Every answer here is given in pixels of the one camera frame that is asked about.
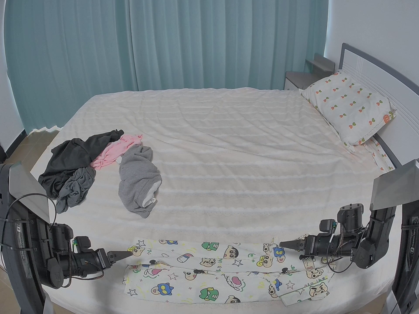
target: bed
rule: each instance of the bed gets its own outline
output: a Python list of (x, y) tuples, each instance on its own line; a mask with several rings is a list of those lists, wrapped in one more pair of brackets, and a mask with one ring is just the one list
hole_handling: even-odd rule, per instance
[[(400, 118), (376, 135), (393, 163), (419, 157), (412, 147), (419, 143), (417, 86), (345, 44), (340, 68), (395, 103)], [(89, 236), (93, 247), (106, 251), (125, 250), (139, 237), (263, 243), (274, 236), (287, 240), (317, 234), (320, 220), (335, 218), (339, 207), (353, 202), (368, 207), (373, 180), (381, 174), (371, 153), (363, 145), (349, 152), (298, 91), (251, 88), (92, 97), (62, 128), (31, 173), (38, 177), (51, 149), (63, 141), (116, 128), (141, 133), (144, 145), (154, 151), (153, 163), (163, 183), (150, 216), (142, 219), (122, 205), (114, 163), (97, 171), (81, 205), (57, 217), (57, 222), (73, 228), (75, 236)], [(368, 217), (366, 212), (364, 224)], [(394, 224), (400, 220), (397, 213)], [(394, 226), (390, 249), (377, 264), (335, 274), (329, 296), (287, 307), (281, 301), (192, 305), (131, 299), (123, 294), (123, 261), (102, 279), (73, 280), (70, 288), (47, 292), (75, 313), (345, 313), (387, 291), (399, 243), (400, 228)]]

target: headboard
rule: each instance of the headboard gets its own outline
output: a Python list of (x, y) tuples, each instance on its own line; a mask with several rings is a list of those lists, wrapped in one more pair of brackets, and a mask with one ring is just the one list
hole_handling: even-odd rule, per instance
[(397, 167), (419, 158), (419, 86), (373, 56), (343, 43), (339, 69), (390, 99), (396, 117), (374, 136)]

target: gray nightstand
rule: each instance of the gray nightstand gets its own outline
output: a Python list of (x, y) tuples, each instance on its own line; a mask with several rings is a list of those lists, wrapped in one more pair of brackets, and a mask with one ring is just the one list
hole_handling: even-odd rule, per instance
[(306, 63), (313, 67), (312, 72), (287, 71), (284, 90), (305, 90), (312, 83), (330, 76), (335, 71), (335, 63), (319, 54), (314, 54), (314, 59), (306, 60)]

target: curtain fold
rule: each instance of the curtain fold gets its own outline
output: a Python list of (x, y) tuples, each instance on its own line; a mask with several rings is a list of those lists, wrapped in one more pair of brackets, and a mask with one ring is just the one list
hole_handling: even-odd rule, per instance
[(323, 53), (328, 0), (7, 0), (8, 74), (27, 131), (95, 94), (282, 89)]

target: cartoon print pajamas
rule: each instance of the cartoon print pajamas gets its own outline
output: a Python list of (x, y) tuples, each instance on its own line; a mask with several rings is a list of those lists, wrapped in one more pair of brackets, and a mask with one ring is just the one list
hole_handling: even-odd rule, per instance
[(328, 295), (333, 272), (325, 259), (271, 243), (246, 244), (139, 239), (123, 283), (125, 294), (181, 304), (269, 301), (288, 306)]

